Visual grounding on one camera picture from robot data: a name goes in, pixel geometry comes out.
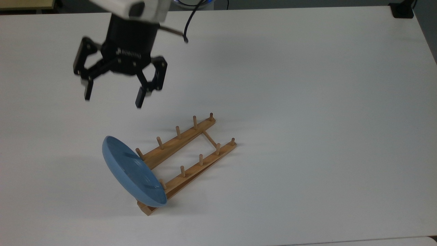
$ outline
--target white table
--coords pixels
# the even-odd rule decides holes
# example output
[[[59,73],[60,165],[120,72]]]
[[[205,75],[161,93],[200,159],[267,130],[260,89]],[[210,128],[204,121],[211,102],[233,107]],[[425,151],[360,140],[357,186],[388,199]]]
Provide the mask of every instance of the white table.
[[[168,14],[182,29],[188,12]],[[0,17],[0,244],[266,246],[437,234],[437,66],[389,7],[204,11],[190,43],[160,32],[164,88],[134,104],[108,73],[73,75],[110,14]],[[143,152],[214,112],[231,154],[145,216],[107,168],[112,135]],[[196,139],[156,168],[214,151]]]

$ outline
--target wooden peg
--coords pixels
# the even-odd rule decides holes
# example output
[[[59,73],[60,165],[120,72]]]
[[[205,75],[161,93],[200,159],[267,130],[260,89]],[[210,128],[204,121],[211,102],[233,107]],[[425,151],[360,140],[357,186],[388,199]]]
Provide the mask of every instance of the wooden peg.
[[[215,155],[219,155],[219,152],[220,152],[220,143],[217,144],[217,149],[215,151]]]
[[[177,138],[178,138],[178,139],[182,139],[182,136],[180,135],[180,129],[179,129],[179,126],[176,127],[176,133],[177,133]]]
[[[139,150],[139,148],[136,148],[135,151],[137,152],[138,156],[142,159],[143,154],[141,150]]]
[[[182,174],[182,178],[185,178],[185,169],[184,169],[184,166],[180,166],[180,173]]]
[[[160,179],[159,181],[160,181],[160,183],[161,183],[163,189],[166,190],[166,189],[167,189],[167,186],[165,185],[164,180],[163,180],[163,179]]]
[[[197,130],[197,119],[196,116],[193,116],[194,130]]]
[[[163,143],[161,141],[161,138],[160,137],[156,137],[156,140],[158,140],[158,144],[160,145],[161,149],[164,149],[164,145],[163,145]]]

